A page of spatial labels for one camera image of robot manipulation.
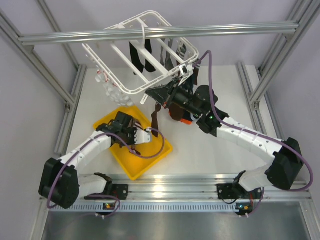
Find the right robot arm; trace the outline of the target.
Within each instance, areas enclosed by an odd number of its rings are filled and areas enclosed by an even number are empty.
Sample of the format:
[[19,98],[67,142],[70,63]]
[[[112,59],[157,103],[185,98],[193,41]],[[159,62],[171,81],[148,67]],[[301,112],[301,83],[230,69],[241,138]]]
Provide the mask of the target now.
[[172,80],[145,93],[164,108],[176,105],[198,117],[196,124],[204,133],[232,142],[265,162],[262,167],[240,172],[234,179],[233,192],[238,198],[246,198],[253,190],[267,186],[291,190],[304,165],[295,139],[270,138],[235,121],[215,107],[218,98],[209,85],[201,85],[191,93]]

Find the white clip drying hanger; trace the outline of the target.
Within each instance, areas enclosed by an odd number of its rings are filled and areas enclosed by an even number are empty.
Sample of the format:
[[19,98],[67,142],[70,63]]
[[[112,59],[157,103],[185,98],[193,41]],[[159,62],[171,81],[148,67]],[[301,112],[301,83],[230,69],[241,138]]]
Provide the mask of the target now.
[[[111,26],[111,29],[132,29],[133,27],[137,27],[138,29],[143,27],[150,28],[152,23],[157,23],[158,27],[171,26],[171,24],[158,12],[149,10],[117,25]],[[143,64],[145,63],[145,69],[143,73],[140,73],[140,71],[132,64],[131,56],[127,57],[123,51],[118,48],[115,42],[110,43],[110,47],[113,49],[113,51],[132,70],[134,75],[133,81],[135,85],[133,89],[130,89],[128,86],[126,86],[123,79],[112,72],[112,70],[88,44],[84,43],[82,46],[87,52],[86,56],[96,64],[97,69],[105,72],[123,93],[131,97],[133,95],[144,93],[149,88],[160,86],[164,80],[179,77],[179,65],[189,64],[193,66],[193,64],[198,60],[199,51],[186,38],[177,38],[177,47],[181,44],[185,44],[186,46],[186,54],[184,59],[181,59],[176,54],[176,50],[173,50],[173,46],[172,48],[168,47],[168,39],[172,38],[167,38],[165,42],[163,42],[161,38],[155,39],[156,44],[158,44],[160,47],[159,58],[156,58],[152,54],[151,40],[142,39],[129,41],[129,48],[131,43],[137,49],[141,62]],[[170,53],[171,55],[174,68],[170,71],[166,70],[166,68],[160,63],[161,46],[164,48],[164,60],[166,58],[166,52]]]

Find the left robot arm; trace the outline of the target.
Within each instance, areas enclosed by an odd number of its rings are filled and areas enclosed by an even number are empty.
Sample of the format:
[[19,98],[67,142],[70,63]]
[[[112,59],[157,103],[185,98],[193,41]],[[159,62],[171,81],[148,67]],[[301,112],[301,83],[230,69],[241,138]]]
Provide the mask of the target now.
[[60,206],[68,209],[76,200],[92,198],[94,195],[103,199],[109,198],[113,194],[110,177],[98,172],[81,177],[80,170],[113,145],[135,145],[138,133],[136,122],[134,117],[120,111],[115,119],[99,125],[76,149],[59,159],[47,160],[38,190],[38,193],[47,199],[47,208]]

